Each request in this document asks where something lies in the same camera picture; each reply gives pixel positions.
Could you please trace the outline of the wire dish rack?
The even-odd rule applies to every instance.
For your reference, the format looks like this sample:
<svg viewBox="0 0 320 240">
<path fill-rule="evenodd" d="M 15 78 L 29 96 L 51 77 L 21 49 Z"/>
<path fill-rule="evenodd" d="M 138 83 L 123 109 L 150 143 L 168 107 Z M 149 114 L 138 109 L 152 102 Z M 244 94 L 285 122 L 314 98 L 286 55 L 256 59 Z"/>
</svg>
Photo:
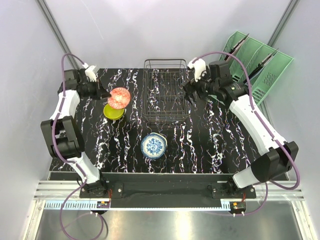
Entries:
<svg viewBox="0 0 320 240">
<path fill-rule="evenodd" d="M 143 65 L 142 115 L 152 124 L 183 122 L 189 116 L 184 99 L 187 63 L 182 58 L 149 58 Z"/>
</svg>

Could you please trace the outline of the red patterned bowl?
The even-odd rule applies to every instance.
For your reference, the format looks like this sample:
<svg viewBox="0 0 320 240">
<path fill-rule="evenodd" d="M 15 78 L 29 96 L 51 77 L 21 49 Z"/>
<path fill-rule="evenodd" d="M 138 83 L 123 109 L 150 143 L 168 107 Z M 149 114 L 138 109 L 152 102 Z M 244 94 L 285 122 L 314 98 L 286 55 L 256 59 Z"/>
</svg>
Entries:
<svg viewBox="0 0 320 240">
<path fill-rule="evenodd" d="M 111 97 L 108 98 L 108 104 L 113 109 L 124 109 L 131 101 L 131 94 L 124 87 L 114 88 L 110 92 Z"/>
</svg>

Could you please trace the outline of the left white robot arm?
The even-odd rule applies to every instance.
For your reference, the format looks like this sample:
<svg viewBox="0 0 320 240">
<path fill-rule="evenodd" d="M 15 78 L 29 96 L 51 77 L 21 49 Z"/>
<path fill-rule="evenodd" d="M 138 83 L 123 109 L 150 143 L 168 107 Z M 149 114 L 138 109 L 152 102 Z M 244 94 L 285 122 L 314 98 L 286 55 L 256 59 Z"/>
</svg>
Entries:
<svg viewBox="0 0 320 240">
<path fill-rule="evenodd" d="M 40 128 L 53 158 L 68 164 L 80 176 L 81 190 L 91 197 L 103 198 L 108 193 L 107 181 L 85 153 L 85 141 L 75 121 L 82 98 L 105 100 L 111 95 L 98 79 L 98 68 L 86 66 L 84 72 L 66 70 L 57 91 L 58 103 L 50 119 Z"/>
</svg>

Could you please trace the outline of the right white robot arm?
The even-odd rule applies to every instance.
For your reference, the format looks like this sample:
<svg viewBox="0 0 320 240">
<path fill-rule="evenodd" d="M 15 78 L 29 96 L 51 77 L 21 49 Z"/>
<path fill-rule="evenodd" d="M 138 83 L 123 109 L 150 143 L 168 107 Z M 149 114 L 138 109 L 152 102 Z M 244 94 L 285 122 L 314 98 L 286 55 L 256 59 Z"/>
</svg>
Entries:
<svg viewBox="0 0 320 240">
<path fill-rule="evenodd" d="M 194 76 L 183 86 L 185 99 L 194 104 L 195 93 L 200 99 L 216 97 L 240 120 L 257 147 L 259 157 L 226 183 L 230 197 L 239 198 L 249 186 L 271 181 L 294 167 L 298 145 L 286 141 L 272 127 L 249 95 L 247 85 L 233 80 L 225 60 L 206 64 L 201 58 L 193 59 L 187 69 Z"/>
</svg>

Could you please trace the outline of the yellow green bowl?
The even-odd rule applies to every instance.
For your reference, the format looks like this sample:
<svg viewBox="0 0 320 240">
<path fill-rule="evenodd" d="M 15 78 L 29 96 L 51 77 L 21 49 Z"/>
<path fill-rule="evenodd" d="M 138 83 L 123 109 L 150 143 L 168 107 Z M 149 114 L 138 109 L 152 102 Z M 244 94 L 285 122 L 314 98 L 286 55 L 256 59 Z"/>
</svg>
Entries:
<svg viewBox="0 0 320 240">
<path fill-rule="evenodd" d="M 125 113 L 125 109 L 115 109 L 112 108 L 109 104 L 105 105 L 103 108 L 104 116 L 109 120 L 119 120 Z"/>
</svg>

